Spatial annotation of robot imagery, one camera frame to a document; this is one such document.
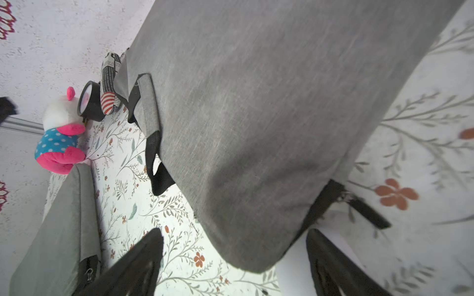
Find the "grey laptop bag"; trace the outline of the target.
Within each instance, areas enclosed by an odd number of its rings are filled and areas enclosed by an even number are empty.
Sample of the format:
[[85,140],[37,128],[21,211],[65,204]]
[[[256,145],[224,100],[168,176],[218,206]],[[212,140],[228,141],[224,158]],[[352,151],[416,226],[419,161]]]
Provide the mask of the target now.
[[101,244],[91,169],[70,171],[14,272],[12,296],[77,296],[100,273]]
[[261,273],[462,1],[156,1],[115,88],[220,256]]

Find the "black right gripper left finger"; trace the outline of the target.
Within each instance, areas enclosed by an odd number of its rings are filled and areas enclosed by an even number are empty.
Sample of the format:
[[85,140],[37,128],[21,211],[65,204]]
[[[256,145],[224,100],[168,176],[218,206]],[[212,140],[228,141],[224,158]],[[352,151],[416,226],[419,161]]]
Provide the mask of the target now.
[[164,251],[159,228],[150,230],[98,279],[77,292],[79,296],[152,296]]

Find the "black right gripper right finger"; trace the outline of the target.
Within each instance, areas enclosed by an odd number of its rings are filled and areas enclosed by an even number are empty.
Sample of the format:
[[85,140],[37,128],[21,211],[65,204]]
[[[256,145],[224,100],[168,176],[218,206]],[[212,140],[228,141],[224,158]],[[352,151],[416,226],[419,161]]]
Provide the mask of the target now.
[[390,295],[319,230],[309,230],[306,247],[318,296]]

